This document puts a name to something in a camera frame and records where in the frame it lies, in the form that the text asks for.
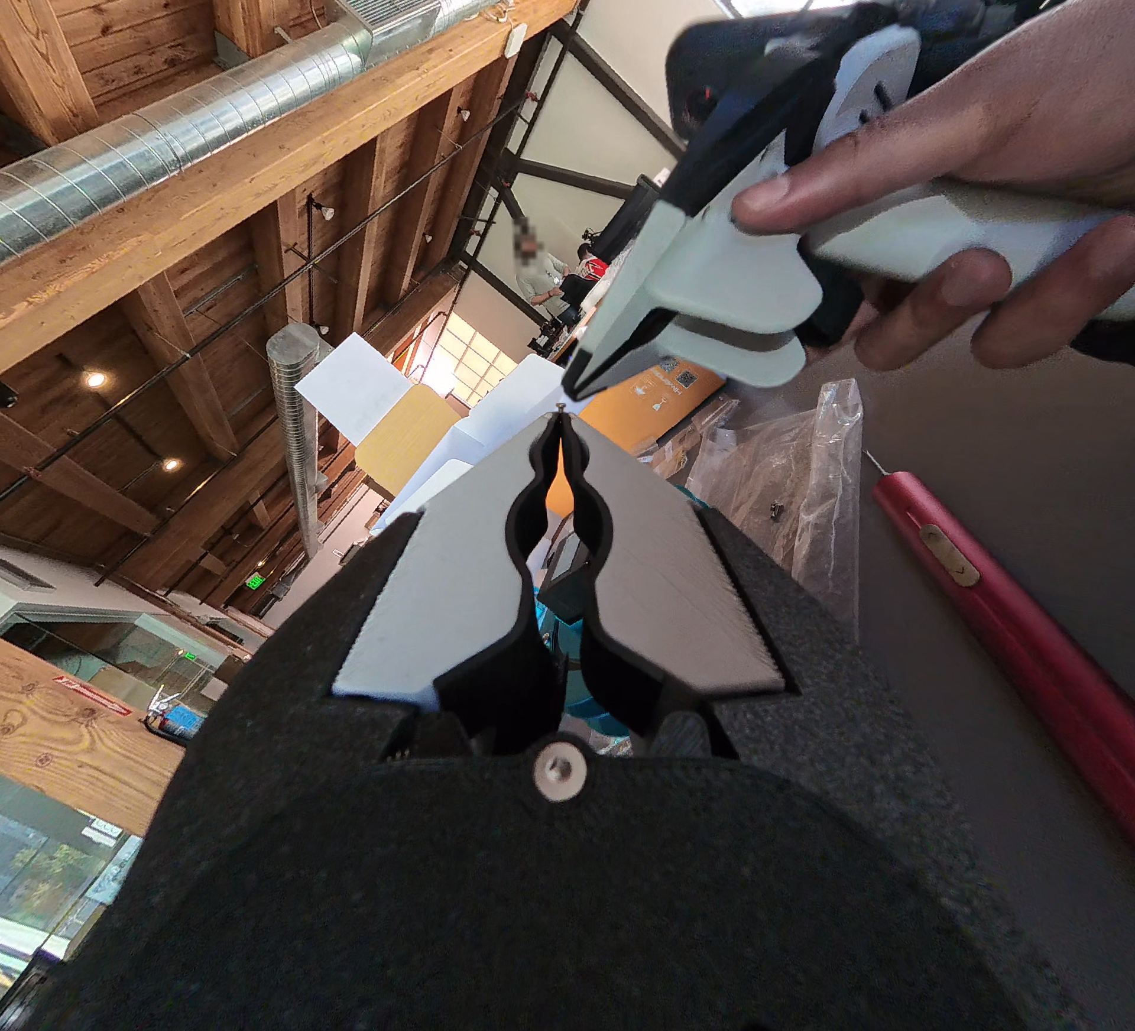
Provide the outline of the teal round robot base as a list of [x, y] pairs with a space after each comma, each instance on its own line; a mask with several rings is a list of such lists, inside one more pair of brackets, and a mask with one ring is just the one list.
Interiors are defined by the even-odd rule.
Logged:
[[592, 575], [595, 572], [595, 562], [590, 550], [588, 548], [590, 552], [590, 573], [587, 582], [586, 609], [583, 618], [578, 623], [564, 623], [544, 607], [536, 597], [541, 587], [552, 552], [560, 539], [572, 530], [575, 531], [575, 516], [573, 513], [569, 513], [566, 517], [550, 514], [546, 539], [543, 540], [541, 546], [530, 560], [533, 570], [533, 605], [536, 606], [538, 635], [547, 649], [560, 656], [565, 669], [565, 695], [560, 730], [586, 740], [591, 751], [600, 755], [646, 757], [649, 755], [649, 740], [644, 740], [633, 734], [592, 695], [581, 668], [583, 623], [591, 600]]

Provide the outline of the clear plastic bag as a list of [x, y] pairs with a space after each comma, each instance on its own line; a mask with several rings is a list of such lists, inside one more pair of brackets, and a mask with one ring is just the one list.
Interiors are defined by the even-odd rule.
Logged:
[[755, 542], [859, 638], [861, 395], [824, 383], [815, 406], [703, 438], [687, 488]]

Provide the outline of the grey desk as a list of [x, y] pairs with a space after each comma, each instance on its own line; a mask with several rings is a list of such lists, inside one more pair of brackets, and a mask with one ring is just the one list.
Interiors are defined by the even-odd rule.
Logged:
[[[865, 449], [911, 471], [1133, 693], [1133, 369], [1063, 351], [989, 371], [972, 328], [901, 371], [848, 350], [775, 391], [728, 385], [730, 426], [859, 384]], [[861, 466], [861, 649], [943, 768], [1014, 915], [1096, 1029], [1133, 1028], [1133, 849], [874, 504]]]

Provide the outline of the short silver duct pipe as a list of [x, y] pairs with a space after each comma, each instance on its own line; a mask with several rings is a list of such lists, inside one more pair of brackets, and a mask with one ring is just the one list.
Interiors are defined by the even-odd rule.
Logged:
[[288, 322], [264, 344], [297, 529], [309, 559], [321, 550], [318, 498], [328, 479], [318, 466], [318, 414], [300, 383], [331, 352], [318, 329], [305, 322]]

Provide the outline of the silver ventilation duct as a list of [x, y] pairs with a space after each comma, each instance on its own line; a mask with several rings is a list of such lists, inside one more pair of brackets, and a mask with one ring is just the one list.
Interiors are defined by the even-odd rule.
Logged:
[[327, 23], [6, 166], [1, 261], [28, 254], [503, 0], [325, 0]]

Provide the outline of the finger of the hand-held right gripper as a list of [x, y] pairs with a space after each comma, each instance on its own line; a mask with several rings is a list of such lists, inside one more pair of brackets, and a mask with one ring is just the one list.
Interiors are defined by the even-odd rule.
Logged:
[[[689, 217], [659, 201], [586, 329], [597, 320], [622, 336], [644, 315], [674, 313], [754, 334], [796, 334], [821, 300], [794, 235], [745, 234], [723, 207]], [[568, 395], [580, 395], [581, 340], [563, 377]]]
[[791, 332], [754, 334], [687, 315], [644, 315], [624, 335], [594, 320], [580, 341], [580, 397], [590, 399], [666, 359], [688, 361], [754, 387], [774, 387], [805, 366]]

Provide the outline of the black servo motor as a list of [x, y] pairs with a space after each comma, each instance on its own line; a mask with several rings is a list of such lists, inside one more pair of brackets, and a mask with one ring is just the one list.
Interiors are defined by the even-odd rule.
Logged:
[[564, 623], [578, 623], [586, 609], [589, 573], [590, 552], [572, 530], [552, 552], [537, 601]]

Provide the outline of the orange cardboard box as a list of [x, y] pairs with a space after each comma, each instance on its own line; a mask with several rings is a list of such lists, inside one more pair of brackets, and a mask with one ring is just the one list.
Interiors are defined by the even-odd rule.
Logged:
[[411, 382], [359, 335], [301, 378], [299, 393], [344, 435], [356, 467], [388, 498], [381, 522], [418, 510], [444, 486], [512, 441], [560, 402], [632, 456], [703, 405], [723, 380], [701, 366], [665, 357], [588, 401], [562, 389], [563, 368], [530, 354], [484, 399], [459, 412], [424, 383]]

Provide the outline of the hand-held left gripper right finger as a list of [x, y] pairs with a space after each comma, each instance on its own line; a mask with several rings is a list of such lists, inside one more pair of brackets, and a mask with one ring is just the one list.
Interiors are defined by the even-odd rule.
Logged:
[[789, 691], [699, 508], [575, 416], [560, 454], [588, 553], [580, 664], [598, 703], [636, 735], [675, 711]]

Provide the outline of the red pen screwdriver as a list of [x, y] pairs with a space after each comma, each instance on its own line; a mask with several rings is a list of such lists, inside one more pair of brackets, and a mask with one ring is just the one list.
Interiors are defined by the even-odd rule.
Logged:
[[1134, 704], [920, 479], [877, 472], [872, 497], [924, 575], [1134, 845]]

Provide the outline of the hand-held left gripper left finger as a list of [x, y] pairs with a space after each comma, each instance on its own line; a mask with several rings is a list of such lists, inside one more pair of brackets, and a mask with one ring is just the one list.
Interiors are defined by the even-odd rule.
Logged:
[[468, 735], [550, 735], [563, 657], [539, 635], [528, 559], [547, 529], [565, 414], [533, 424], [379, 536], [390, 573], [333, 697], [448, 714]]

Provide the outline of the person's right hand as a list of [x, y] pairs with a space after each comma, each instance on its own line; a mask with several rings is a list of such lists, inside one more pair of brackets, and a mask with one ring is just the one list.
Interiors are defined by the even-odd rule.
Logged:
[[1034, 364], [1133, 288], [1133, 86], [1134, 0], [1070, 0], [920, 97], [746, 188], [731, 217], [750, 234], [802, 233], [944, 176], [1121, 207], [1017, 288], [1002, 257], [972, 250], [916, 286], [866, 290], [849, 330], [860, 364], [893, 371], [983, 315], [972, 334], [980, 364]]

